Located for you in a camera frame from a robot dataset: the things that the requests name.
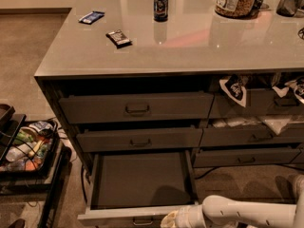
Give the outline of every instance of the blue can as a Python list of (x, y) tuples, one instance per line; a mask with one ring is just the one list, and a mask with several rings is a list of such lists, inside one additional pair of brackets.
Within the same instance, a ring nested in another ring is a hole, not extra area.
[(169, 0), (154, 0), (154, 20), (158, 22), (168, 19)]

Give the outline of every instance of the gray drawer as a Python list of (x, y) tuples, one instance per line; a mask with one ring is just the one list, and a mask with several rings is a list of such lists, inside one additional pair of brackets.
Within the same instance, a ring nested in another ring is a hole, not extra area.
[(208, 150), (196, 154), (194, 167), (234, 166), (254, 164), (290, 163), (299, 149), (265, 148), (265, 149), (233, 149)]
[(195, 127), (94, 131), (77, 135), (84, 152), (199, 147), (202, 130)]
[(205, 119), (213, 95), (203, 92), (70, 96), (59, 101), (70, 124)]
[(209, 125), (203, 129), (200, 146), (224, 146), (265, 143), (303, 143), (304, 124), (293, 124), (276, 135), (265, 125), (236, 128), (214, 128)]
[(197, 195), (188, 152), (96, 155), (83, 225), (160, 227)]
[(247, 90), (247, 106), (242, 107), (226, 95), (216, 94), (210, 118), (263, 116), (267, 114), (304, 114), (304, 104), (293, 94), (279, 98), (271, 89)]

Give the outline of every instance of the black packet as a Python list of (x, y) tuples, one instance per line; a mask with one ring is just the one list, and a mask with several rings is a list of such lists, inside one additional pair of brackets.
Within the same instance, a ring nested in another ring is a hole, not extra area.
[(106, 37), (108, 37), (117, 48), (123, 48), (132, 44), (132, 41), (127, 38), (120, 29), (107, 33)]
[(105, 13), (103, 11), (92, 11), (91, 13), (88, 13), (87, 15), (79, 19), (79, 23), (92, 25), (95, 21), (99, 20), (104, 16)]

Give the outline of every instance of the blue packet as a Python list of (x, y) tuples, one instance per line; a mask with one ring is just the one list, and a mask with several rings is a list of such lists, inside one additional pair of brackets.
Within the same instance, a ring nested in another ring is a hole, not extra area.
[(84, 23), (91, 25), (95, 21), (99, 20), (100, 18), (104, 17), (105, 13), (103, 11), (92, 11), (91, 13), (85, 15), (81, 19), (79, 19), (79, 23)]

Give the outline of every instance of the white countertop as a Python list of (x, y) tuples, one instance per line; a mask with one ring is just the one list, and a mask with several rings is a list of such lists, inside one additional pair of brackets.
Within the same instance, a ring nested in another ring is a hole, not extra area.
[[(264, 2), (269, 10), (255, 19), (228, 19), (214, 12), (216, 0), (169, 0), (168, 21), (158, 23), (153, 0), (78, 0), (35, 76), (304, 71), (304, 19)], [(104, 18), (78, 23), (93, 10)], [(105, 34), (117, 29), (132, 46), (116, 49)]]

